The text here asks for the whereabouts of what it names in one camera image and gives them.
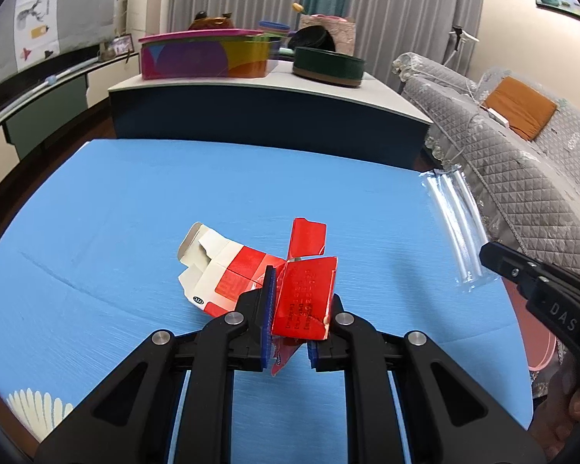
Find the right hand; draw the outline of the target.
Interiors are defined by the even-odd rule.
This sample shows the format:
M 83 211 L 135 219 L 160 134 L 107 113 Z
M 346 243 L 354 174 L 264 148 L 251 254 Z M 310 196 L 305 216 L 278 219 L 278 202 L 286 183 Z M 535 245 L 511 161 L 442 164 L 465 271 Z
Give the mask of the right hand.
M 528 431 L 550 462 L 564 449 L 579 424 L 580 367 L 568 354 L 551 377 L 548 395 L 534 412 Z

